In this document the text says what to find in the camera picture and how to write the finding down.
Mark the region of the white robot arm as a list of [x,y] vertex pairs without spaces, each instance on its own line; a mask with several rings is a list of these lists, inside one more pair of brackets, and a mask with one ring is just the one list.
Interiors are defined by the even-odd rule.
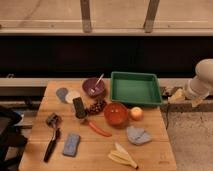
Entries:
[[189,99],[196,102],[204,100],[211,91],[213,91],[213,59],[204,59],[197,63],[195,76],[169,97],[168,101]]

